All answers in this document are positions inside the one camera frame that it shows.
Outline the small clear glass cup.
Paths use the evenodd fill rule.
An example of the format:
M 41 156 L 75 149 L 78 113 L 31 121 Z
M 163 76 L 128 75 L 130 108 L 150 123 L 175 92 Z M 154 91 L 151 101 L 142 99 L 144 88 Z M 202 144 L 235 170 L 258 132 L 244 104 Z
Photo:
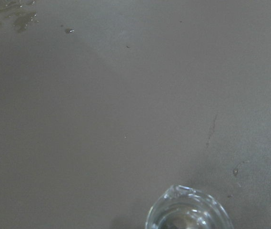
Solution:
M 211 195 L 182 185 L 170 186 L 151 206 L 146 229 L 233 229 L 224 207 Z

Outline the spilled liquid puddle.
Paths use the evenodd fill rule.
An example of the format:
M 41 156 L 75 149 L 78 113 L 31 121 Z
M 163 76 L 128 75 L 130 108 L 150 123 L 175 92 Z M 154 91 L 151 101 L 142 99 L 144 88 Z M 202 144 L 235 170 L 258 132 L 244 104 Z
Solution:
M 0 29 L 22 33 L 32 24 L 45 21 L 51 10 L 58 12 L 61 3 L 62 0 L 0 0 Z

